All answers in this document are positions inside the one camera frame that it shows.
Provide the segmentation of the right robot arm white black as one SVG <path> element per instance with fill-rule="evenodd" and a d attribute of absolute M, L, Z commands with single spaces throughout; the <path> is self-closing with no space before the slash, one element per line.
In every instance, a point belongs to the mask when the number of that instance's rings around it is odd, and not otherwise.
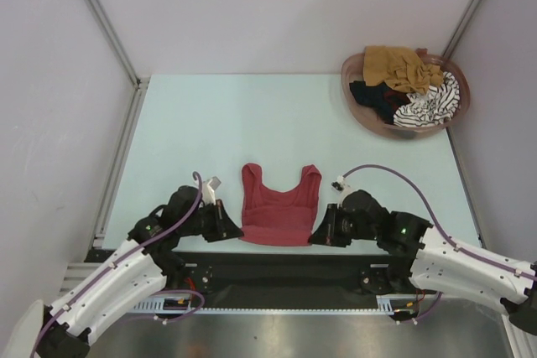
<path fill-rule="evenodd" d="M 508 317 L 522 331 L 536 333 L 536 266 L 450 238 L 437 224 L 407 212 L 389 211 L 363 190 L 329 204 L 314 245 L 346 247 L 375 241 L 397 262 L 376 275 L 361 274 L 369 293 L 411 290 L 450 294 Z"/>

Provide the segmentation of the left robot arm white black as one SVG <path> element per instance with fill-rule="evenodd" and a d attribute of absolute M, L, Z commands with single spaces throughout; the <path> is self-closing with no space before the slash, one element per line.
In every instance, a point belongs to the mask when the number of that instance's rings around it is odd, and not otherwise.
<path fill-rule="evenodd" d="M 201 308 L 205 300 L 194 287 L 193 270 L 174 249 L 187 236 L 214 242 L 243 235 L 216 197 L 219 184 L 212 177 L 196 187 L 181 186 L 167 203 L 140 219 L 104 263 L 44 307 L 30 355 L 85 357 L 106 329 L 157 294 L 185 294 L 190 307 Z"/>

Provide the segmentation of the red tank top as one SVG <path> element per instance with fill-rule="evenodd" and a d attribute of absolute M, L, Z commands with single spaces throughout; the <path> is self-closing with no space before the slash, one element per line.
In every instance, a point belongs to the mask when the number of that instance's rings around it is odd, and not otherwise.
<path fill-rule="evenodd" d="M 263 170 L 256 163 L 242 167 L 242 241 L 281 247 L 309 246 L 318 213 L 322 175 L 311 164 L 300 172 L 299 183 L 281 192 L 263 183 Z"/>

